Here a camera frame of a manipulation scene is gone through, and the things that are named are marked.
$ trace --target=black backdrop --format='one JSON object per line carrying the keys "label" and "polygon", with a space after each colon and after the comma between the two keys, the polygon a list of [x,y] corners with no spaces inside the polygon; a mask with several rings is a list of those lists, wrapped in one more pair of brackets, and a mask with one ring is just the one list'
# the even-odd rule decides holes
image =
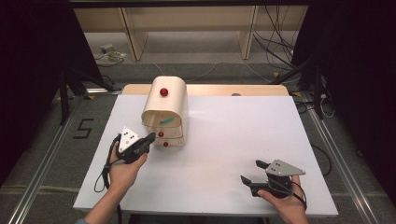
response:
{"label": "black backdrop", "polygon": [[[323,74],[337,113],[344,120],[375,177],[396,204],[395,4],[359,1],[342,21],[334,48],[325,51]],[[311,7],[297,39],[293,63],[306,60],[334,13]]]}
{"label": "black backdrop", "polygon": [[67,0],[56,4],[2,1],[0,10],[2,185],[49,112],[59,75],[66,74],[75,94],[85,88],[83,78],[70,68],[81,69],[96,80],[102,77]]}

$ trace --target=cable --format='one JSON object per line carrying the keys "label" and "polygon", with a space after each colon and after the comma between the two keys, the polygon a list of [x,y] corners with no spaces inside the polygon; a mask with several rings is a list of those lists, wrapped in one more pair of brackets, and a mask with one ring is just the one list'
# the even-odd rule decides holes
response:
{"label": "cable", "polygon": [[[274,184],[278,185],[279,187],[281,187],[285,191],[282,191],[280,189],[276,189],[276,188],[272,187],[271,186],[271,182],[273,182]],[[303,192],[303,198],[300,197],[298,194],[294,193],[293,190],[290,190],[290,189],[286,188],[285,186],[281,185],[280,183],[278,183],[277,181],[275,181],[274,179],[271,179],[271,178],[268,179],[268,188],[270,188],[271,190],[276,191],[276,192],[285,193],[285,194],[288,194],[289,196],[294,196],[296,199],[298,199],[304,205],[304,209],[306,211],[306,208],[307,208],[306,195],[305,195],[305,192],[304,192],[303,188],[299,184],[297,184],[295,182],[291,182],[291,183],[296,185],[296,186],[298,186],[300,188],[300,190]]]}
{"label": "cable", "polygon": [[299,114],[303,114],[306,111],[308,111],[311,108],[308,108],[309,105],[314,105],[315,103],[313,101],[309,101],[309,102],[300,102],[300,101],[294,101],[294,103],[296,104],[297,107],[297,111],[299,111]]}
{"label": "cable", "polygon": [[111,85],[115,85],[114,81],[110,77],[108,77],[106,75],[102,75],[102,77],[106,77],[108,79],[108,81],[111,83]]}
{"label": "cable", "polygon": [[273,55],[274,57],[278,58],[282,63],[285,63],[285,64],[287,64],[287,65],[290,66],[290,67],[294,67],[294,65],[292,65],[291,63],[286,62],[285,60],[283,60],[283,59],[281,59],[279,56],[277,56],[275,53],[273,53],[271,50],[269,50],[269,49],[268,49],[269,44],[268,44],[267,47],[265,47],[264,44],[257,38],[257,36],[255,36],[255,35],[253,34],[253,37],[256,39],[256,41],[259,43],[259,45],[262,46],[262,48],[265,49],[266,52],[268,52],[268,53],[270,53],[271,55]]}
{"label": "cable", "polygon": [[267,38],[265,38],[265,37],[262,37],[257,31],[254,31],[254,34],[257,35],[257,36],[258,36],[260,39],[262,39],[262,40],[271,42],[271,43],[273,43],[273,44],[283,45],[283,46],[285,46],[285,47],[287,47],[287,48],[294,49],[294,46],[286,46],[286,45],[283,44],[283,43],[279,43],[279,42],[277,42],[277,41],[275,41],[275,40],[270,40],[270,39],[267,39]]}
{"label": "cable", "polygon": [[118,59],[119,61],[116,62],[116,63],[110,64],[110,65],[97,64],[99,67],[112,67],[112,66],[117,65],[119,63],[122,63],[124,61],[124,59],[121,58],[121,57],[114,57],[114,56],[110,56],[110,55],[104,55],[104,56],[100,57],[99,59],[95,59],[95,60],[100,60],[100,59],[102,59],[104,57],[112,58],[112,59]]}
{"label": "cable", "polygon": [[[184,81],[186,81],[186,82],[191,82],[191,81],[197,80],[198,78],[204,77],[204,76],[210,74],[211,72],[213,72],[213,70],[215,70],[215,68],[216,68],[219,64],[221,64],[221,63],[215,63],[209,71],[203,73],[202,75],[200,75],[200,76],[198,76],[198,77],[194,77],[194,78],[192,78],[192,79],[187,79],[187,80],[184,80]],[[260,75],[260,74],[257,73],[256,71],[254,71],[254,70],[253,70],[251,67],[249,67],[247,64],[245,64],[245,63],[238,63],[238,64],[244,65],[244,66],[245,66],[248,70],[250,70],[253,74],[257,75],[258,77],[260,77],[260,78],[262,78],[262,79],[264,79],[266,82],[268,82],[268,83],[271,82],[271,81],[268,80],[267,78],[263,77],[262,75]],[[161,73],[162,73],[164,76],[166,76],[166,74],[163,72],[163,70],[160,68],[160,66],[159,66],[158,64],[155,63],[154,65],[161,71]]]}
{"label": "cable", "polygon": [[313,145],[313,144],[311,144],[311,146],[312,146],[313,148],[316,148],[316,149],[319,150],[321,153],[323,153],[323,155],[326,156],[327,160],[329,161],[329,170],[328,170],[326,173],[322,174],[322,175],[323,175],[323,176],[329,175],[330,172],[332,171],[332,158],[329,156],[329,154],[328,154],[325,150],[321,149],[320,147],[317,147],[317,146],[315,146],[315,145]]}
{"label": "cable", "polygon": [[[108,181],[108,173],[110,171],[111,165],[114,164],[115,162],[119,161],[119,160],[117,160],[117,161],[110,162],[111,154],[113,152],[113,147],[115,146],[115,144],[117,142],[120,141],[120,138],[121,138],[121,134],[119,133],[117,135],[117,137],[114,138],[113,142],[111,143],[110,149],[108,150],[106,164],[105,164],[105,166],[104,166],[104,168],[102,170],[102,173],[99,175],[99,177],[95,181],[95,185],[94,185],[94,188],[93,188],[93,190],[95,192],[102,192],[105,189],[105,187],[107,189],[110,187],[110,183]],[[104,187],[101,190],[96,190],[96,185],[97,185],[97,182],[99,181],[100,176],[103,178],[103,181],[104,181],[105,185],[104,185]],[[122,213],[121,213],[121,207],[120,207],[119,204],[117,205],[117,215],[118,215],[118,222],[119,222],[119,224],[121,224],[122,223]]]}
{"label": "cable", "polygon": [[290,81],[285,81],[285,82],[283,82],[283,83],[291,83],[291,82],[295,82],[295,81],[298,81],[298,80],[300,80],[300,77],[297,77],[296,79],[294,79],[294,80],[290,80]]}
{"label": "cable", "polygon": [[320,109],[321,109],[323,115],[324,115],[326,118],[331,119],[332,117],[334,117],[335,109],[332,110],[332,113],[330,114],[330,116],[327,115],[328,112],[324,111],[323,106],[322,106],[324,99],[325,99],[325,98],[322,98],[322,99],[320,100]]}
{"label": "cable", "polygon": [[[289,43],[282,37],[281,33],[278,31],[278,28],[277,28],[277,26],[279,26],[279,6],[276,6],[276,23],[274,23],[274,20],[272,19],[271,15],[270,15],[270,13],[269,13],[269,11],[268,11],[267,6],[265,6],[264,8],[265,8],[265,11],[267,12],[268,18],[270,19],[270,21],[271,21],[271,23],[272,23],[272,25],[273,25],[273,27],[274,27],[274,32],[276,32],[277,35],[278,35],[279,38],[280,38],[280,42],[283,43],[283,44],[285,44],[285,45],[290,45],[290,46],[291,46],[291,44],[289,44]],[[289,56],[291,55],[291,53],[290,53],[288,50],[285,50],[285,53],[286,53],[286,56],[288,57],[288,60],[289,60],[289,62],[290,62]]]}

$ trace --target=metal rail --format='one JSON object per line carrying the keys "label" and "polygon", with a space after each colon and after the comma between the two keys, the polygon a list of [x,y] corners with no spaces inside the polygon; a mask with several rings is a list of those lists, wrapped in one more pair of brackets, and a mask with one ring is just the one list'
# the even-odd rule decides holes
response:
{"label": "metal rail", "polygon": [[[312,101],[311,97],[306,92],[303,93],[303,97],[306,101]],[[346,185],[346,188],[354,204],[356,205],[356,208],[361,214],[362,220],[366,224],[379,223],[372,206],[370,205],[369,201],[361,190],[361,187],[359,186],[358,182],[350,171],[347,162],[344,160],[344,157],[341,154],[338,146],[332,139],[332,135],[327,129],[324,120],[320,120],[318,118],[318,115],[312,110],[309,110],[309,114],[314,121],[315,126],[317,127],[318,132],[323,139],[323,142],[326,145],[330,156],[332,157],[332,161],[334,162],[335,167],[337,168],[341,178],[344,181],[344,184]]]}
{"label": "metal rail", "polygon": [[15,210],[12,213],[12,216],[8,222],[9,224],[22,223],[26,218],[27,213],[29,212],[29,209],[32,206],[32,203],[35,200],[35,196],[40,190],[40,186],[43,183],[59,148],[61,147],[65,134],[67,133],[70,127],[70,123],[73,120],[73,117],[76,114],[76,111],[78,107],[81,105],[83,99],[84,96],[76,96],[75,99],[73,100],[70,116],[65,121],[65,123],[59,128],[54,139],[52,140],[46,155],[44,156],[37,171],[35,172],[35,176],[31,180],[26,191],[21,196],[20,201],[16,205]]}

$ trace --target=red knob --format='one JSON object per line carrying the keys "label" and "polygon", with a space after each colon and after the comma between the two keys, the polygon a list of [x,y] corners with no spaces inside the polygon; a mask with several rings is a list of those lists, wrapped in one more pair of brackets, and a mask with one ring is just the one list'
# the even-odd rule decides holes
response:
{"label": "red knob", "polygon": [[166,88],[162,88],[162,89],[160,90],[160,95],[161,95],[161,96],[167,96],[167,95],[168,95],[168,90],[167,90]]}

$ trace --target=wrist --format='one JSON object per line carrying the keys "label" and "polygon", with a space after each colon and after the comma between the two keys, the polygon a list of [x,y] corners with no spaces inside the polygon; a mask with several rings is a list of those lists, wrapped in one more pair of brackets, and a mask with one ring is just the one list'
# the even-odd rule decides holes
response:
{"label": "wrist", "polygon": [[128,188],[110,184],[110,187],[108,188],[107,193],[111,194],[113,197],[123,198],[123,196],[125,196],[127,191],[128,191]]}
{"label": "wrist", "polygon": [[308,224],[308,218],[306,217],[297,218],[291,221],[289,224]]}

